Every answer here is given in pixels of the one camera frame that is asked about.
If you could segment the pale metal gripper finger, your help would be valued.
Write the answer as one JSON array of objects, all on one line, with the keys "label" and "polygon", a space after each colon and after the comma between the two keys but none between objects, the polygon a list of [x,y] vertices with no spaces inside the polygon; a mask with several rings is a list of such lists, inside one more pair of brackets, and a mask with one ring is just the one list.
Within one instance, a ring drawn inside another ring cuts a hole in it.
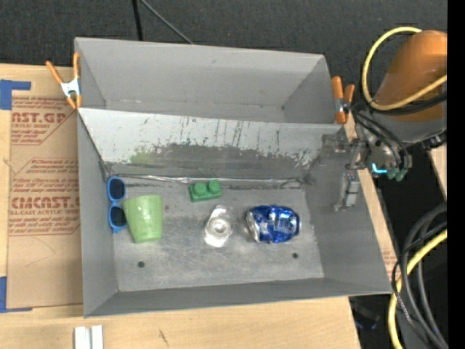
[{"label": "pale metal gripper finger", "polygon": [[337,212],[353,207],[357,202],[360,191],[360,180],[356,172],[344,172],[339,185],[339,196],[333,208]]},{"label": "pale metal gripper finger", "polygon": [[338,134],[322,136],[322,153],[346,153],[349,150],[347,139]]}]

